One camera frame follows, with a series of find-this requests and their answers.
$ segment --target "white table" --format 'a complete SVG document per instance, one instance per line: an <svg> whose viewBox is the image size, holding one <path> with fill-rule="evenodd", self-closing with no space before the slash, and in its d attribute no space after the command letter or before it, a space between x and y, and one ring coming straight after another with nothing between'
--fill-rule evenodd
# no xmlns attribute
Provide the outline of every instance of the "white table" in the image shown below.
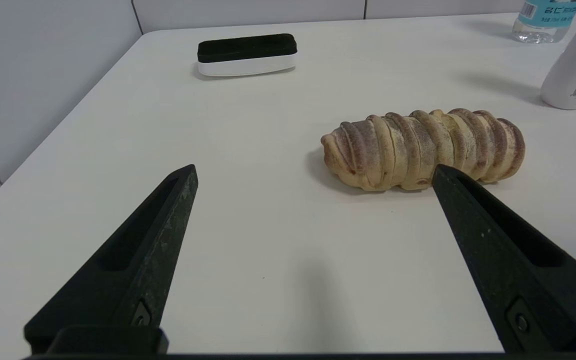
<svg viewBox="0 0 576 360"><path fill-rule="evenodd" d="M0 359L28 353L23 325L187 164L199 190L161 324L170 352L502 351L432 189L346 187L320 137L389 111L510 119L525 161L487 189L576 258L576 111L538 100L571 34L518 43L515 17L144 35L0 189ZM194 68L201 41L282 32L293 71Z"/></svg>

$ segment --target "eraser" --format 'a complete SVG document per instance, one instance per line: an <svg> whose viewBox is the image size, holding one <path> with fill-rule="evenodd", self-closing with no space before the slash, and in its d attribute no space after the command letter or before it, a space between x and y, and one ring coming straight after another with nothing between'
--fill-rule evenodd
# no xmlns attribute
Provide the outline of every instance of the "eraser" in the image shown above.
<svg viewBox="0 0 576 360"><path fill-rule="evenodd" d="M197 50L199 72L206 76L243 76L294 68L297 43L291 34L203 41Z"/></svg>

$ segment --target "screw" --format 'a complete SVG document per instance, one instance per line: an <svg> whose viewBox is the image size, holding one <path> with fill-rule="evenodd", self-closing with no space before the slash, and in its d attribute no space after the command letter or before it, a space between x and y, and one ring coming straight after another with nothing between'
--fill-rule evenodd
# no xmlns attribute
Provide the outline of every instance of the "screw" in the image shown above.
<svg viewBox="0 0 576 360"><path fill-rule="evenodd" d="M514 318L514 323L517 325L517 330L521 331L522 333L528 333L530 324L528 324L528 320L523 314L518 314L517 317Z"/></svg>

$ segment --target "twisted bread loaf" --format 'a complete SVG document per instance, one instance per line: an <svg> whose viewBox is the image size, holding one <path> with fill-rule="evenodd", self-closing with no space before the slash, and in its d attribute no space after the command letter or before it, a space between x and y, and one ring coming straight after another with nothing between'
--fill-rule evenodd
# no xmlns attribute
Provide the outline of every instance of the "twisted bread loaf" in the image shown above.
<svg viewBox="0 0 576 360"><path fill-rule="evenodd" d="M514 175L526 152L522 133L510 121L466 109L371 115L341 123L321 143L330 171L364 191L398 185L409 191L426 189L437 164L474 180L496 182Z"/></svg>

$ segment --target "bread roll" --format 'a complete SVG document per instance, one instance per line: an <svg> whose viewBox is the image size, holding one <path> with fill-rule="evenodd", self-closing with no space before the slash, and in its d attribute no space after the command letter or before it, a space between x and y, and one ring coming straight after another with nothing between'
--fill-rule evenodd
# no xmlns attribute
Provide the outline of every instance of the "bread roll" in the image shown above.
<svg viewBox="0 0 576 360"><path fill-rule="evenodd" d="M341 123L321 143L330 171L364 191L426 189L437 164L496 182L517 173L526 153L522 133L510 121L462 108L371 115Z"/></svg>

